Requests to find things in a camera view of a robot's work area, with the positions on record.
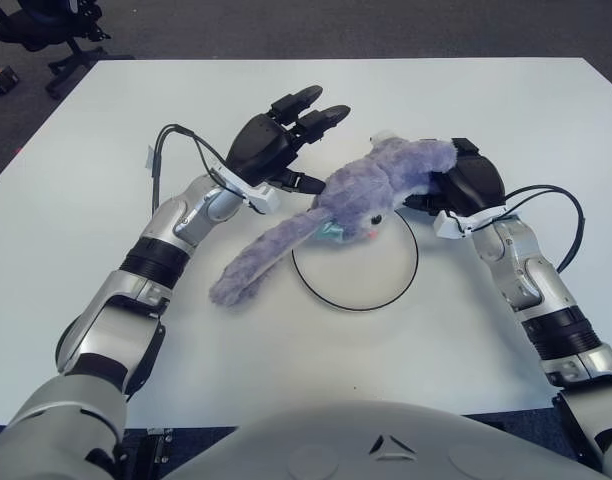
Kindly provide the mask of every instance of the white circle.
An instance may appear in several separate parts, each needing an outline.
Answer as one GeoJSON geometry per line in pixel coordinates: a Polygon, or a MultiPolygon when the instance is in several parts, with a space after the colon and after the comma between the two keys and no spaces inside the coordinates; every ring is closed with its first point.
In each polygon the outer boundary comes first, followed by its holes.
{"type": "Polygon", "coordinates": [[[314,292],[349,310],[368,310],[395,300],[417,271],[415,237],[398,215],[385,219],[374,239],[339,244],[310,238],[294,256],[314,292]]]}

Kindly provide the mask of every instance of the purple plush toy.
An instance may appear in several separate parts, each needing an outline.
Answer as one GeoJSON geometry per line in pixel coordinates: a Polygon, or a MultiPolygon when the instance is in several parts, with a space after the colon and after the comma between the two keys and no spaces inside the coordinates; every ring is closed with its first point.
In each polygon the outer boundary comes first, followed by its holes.
{"type": "Polygon", "coordinates": [[[268,230],[226,267],[210,289],[214,303],[230,306],[254,296],[272,267],[313,234],[337,242],[373,238],[382,220],[406,197],[428,193],[430,172],[446,172],[456,162],[450,142],[397,137],[372,141],[368,155],[328,177],[310,210],[268,230]]]}

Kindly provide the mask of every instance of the black cable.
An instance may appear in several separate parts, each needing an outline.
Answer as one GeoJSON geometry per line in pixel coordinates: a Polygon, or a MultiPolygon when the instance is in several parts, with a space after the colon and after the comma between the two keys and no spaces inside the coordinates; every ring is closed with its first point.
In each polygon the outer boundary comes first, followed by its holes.
{"type": "Polygon", "coordinates": [[[202,164],[204,165],[204,168],[206,169],[206,173],[213,180],[213,182],[215,182],[217,185],[219,185],[221,188],[223,188],[227,192],[232,193],[233,195],[241,198],[242,200],[246,200],[246,197],[244,195],[242,195],[239,192],[236,192],[235,190],[228,188],[226,184],[222,181],[222,179],[218,178],[217,175],[213,173],[213,171],[208,166],[208,163],[206,163],[206,158],[204,157],[204,152],[202,151],[202,147],[199,144],[199,141],[195,137],[191,137],[191,138],[193,139],[193,142],[195,142],[195,146],[197,147],[197,150],[199,151],[199,156],[202,159],[202,164]]]}
{"type": "Polygon", "coordinates": [[[175,124],[169,123],[165,125],[157,134],[157,140],[155,140],[155,148],[153,149],[153,164],[151,166],[151,177],[153,178],[153,194],[151,196],[151,210],[155,213],[155,210],[159,207],[159,179],[162,174],[162,148],[164,146],[164,140],[169,133],[175,131],[175,124]]]}
{"type": "MultiPolygon", "coordinates": [[[[153,177],[153,194],[152,194],[151,209],[152,209],[153,214],[155,213],[155,210],[159,208],[159,185],[160,185],[160,177],[161,177],[161,171],[162,171],[162,149],[164,147],[164,140],[166,140],[166,137],[172,132],[187,136],[193,140],[193,142],[195,143],[195,146],[197,147],[197,150],[199,151],[199,156],[201,157],[202,164],[204,165],[204,169],[206,170],[206,173],[211,178],[211,180],[213,180],[219,187],[223,188],[227,192],[230,192],[233,195],[241,198],[242,200],[247,201],[247,198],[244,195],[233,190],[232,188],[229,188],[221,178],[215,175],[213,170],[208,166],[208,163],[206,162],[206,158],[204,157],[204,152],[201,148],[201,145],[206,147],[208,151],[210,151],[222,164],[225,163],[224,157],[222,157],[219,154],[219,152],[215,150],[210,143],[208,143],[206,140],[204,140],[202,137],[197,135],[192,130],[186,127],[182,127],[181,125],[178,125],[176,123],[170,123],[168,125],[165,125],[160,130],[159,134],[157,135],[157,140],[155,140],[155,148],[154,148],[154,153],[153,153],[153,165],[151,169],[151,176],[153,177]]],[[[252,203],[249,202],[248,205],[255,212],[259,213],[260,215],[264,215],[264,213],[259,211],[259,209],[255,207],[255,205],[253,205],[252,203]]]]}
{"type": "Polygon", "coordinates": [[[391,303],[394,303],[397,300],[399,300],[402,297],[402,295],[404,295],[408,291],[410,286],[413,284],[413,280],[415,280],[415,276],[417,275],[417,267],[419,266],[419,248],[417,247],[417,239],[415,238],[415,234],[413,233],[413,229],[410,228],[410,225],[408,224],[408,222],[406,220],[404,220],[404,217],[402,217],[399,212],[396,211],[395,213],[402,220],[402,222],[404,222],[404,224],[406,225],[406,228],[408,228],[408,231],[410,232],[410,236],[413,239],[413,245],[415,246],[415,268],[413,269],[413,274],[411,275],[410,280],[408,281],[408,283],[406,284],[404,289],[401,292],[399,292],[395,297],[391,298],[387,302],[384,302],[384,303],[382,303],[380,305],[375,305],[373,307],[366,307],[366,308],[347,307],[345,305],[340,305],[338,303],[335,303],[332,300],[329,300],[328,298],[324,297],[322,294],[318,293],[306,281],[306,278],[304,278],[304,275],[302,274],[302,272],[299,270],[299,267],[297,266],[297,260],[295,259],[295,250],[291,250],[290,253],[291,253],[291,257],[293,259],[293,265],[295,266],[295,271],[297,272],[297,275],[299,275],[299,278],[301,279],[302,283],[306,286],[306,288],[308,288],[308,290],[310,290],[310,292],[313,295],[315,295],[317,298],[319,298],[322,302],[327,303],[328,305],[330,305],[332,307],[339,308],[340,310],[347,310],[349,312],[371,312],[373,310],[378,310],[380,308],[384,308],[384,307],[390,305],[391,303]]]}
{"type": "Polygon", "coordinates": [[[570,249],[568,250],[568,252],[564,256],[564,259],[561,261],[561,263],[557,267],[557,273],[562,273],[564,271],[564,269],[566,269],[566,267],[568,267],[568,265],[570,265],[570,263],[573,261],[573,259],[575,258],[575,256],[577,255],[577,252],[579,252],[579,249],[581,247],[582,240],[584,238],[584,226],[586,225],[586,219],[584,218],[584,211],[582,209],[581,204],[579,203],[579,200],[577,200],[577,198],[575,198],[575,196],[572,193],[570,193],[568,190],[566,190],[564,188],[558,187],[557,185],[548,185],[548,184],[528,185],[526,187],[519,188],[519,189],[509,193],[508,195],[506,195],[505,199],[508,200],[510,198],[515,197],[516,195],[519,195],[519,194],[524,193],[524,192],[532,191],[532,190],[543,190],[543,191],[535,193],[535,194],[525,198],[524,200],[519,202],[517,205],[515,205],[513,208],[508,210],[503,215],[500,215],[499,217],[494,218],[493,220],[488,222],[487,224],[482,225],[481,227],[476,228],[475,230],[473,230],[473,232],[476,232],[478,230],[482,230],[482,229],[484,229],[486,227],[489,227],[490,225],[492,225],[493,223],[495,223],[498,220],[503,220],[504,218],[508,218],[508,216],[512,212],[514,212],[519,207],[521,207],[522,205],[524,205],[525,203],[529,202],[530,200],[532,200],[535,197],[539,197],[540,195],[544,195],[546,193],[559,193],[559,194],[562,194],[562,195],[566,196],[573,203],[573,205],[575,206],[575,210],[577,210],[577,230],[575,231],[575,239],[573,240],[573,244],[571,245],[570,249]]]}

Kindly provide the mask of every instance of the gray carpet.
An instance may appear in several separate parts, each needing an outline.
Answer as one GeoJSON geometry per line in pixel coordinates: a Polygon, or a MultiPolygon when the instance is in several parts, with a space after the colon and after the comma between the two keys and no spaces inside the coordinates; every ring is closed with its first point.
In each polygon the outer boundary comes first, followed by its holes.
{"type": "MultiPolygon", "coordinates": [[[[15,0],[1,0],[4,10],[15,0]]],[[[612,82],[612,0],[100,0],[111,53],[138,58],[573,56],[612,82]]],[[[0,172],[58,102],[38,53],[0,43],[22,78],[0,97],[0,172]]],[[[80,72],[65,91],[83,76],[80,72]]]]}

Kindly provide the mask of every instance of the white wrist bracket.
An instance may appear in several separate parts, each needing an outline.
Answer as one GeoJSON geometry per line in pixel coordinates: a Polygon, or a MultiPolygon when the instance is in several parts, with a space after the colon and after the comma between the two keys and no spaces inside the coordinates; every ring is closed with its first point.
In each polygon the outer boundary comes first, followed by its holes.
{"type": "Polygon", "coordinates": [[[441,238],[466,238],[470,237],[477,228],[504,215],[507,211],[506,205],[502,205],[482,210],[470,217],[461,217],[455,212],[442,210],[435,218],[433,228],[435,234],[441,238]]]}

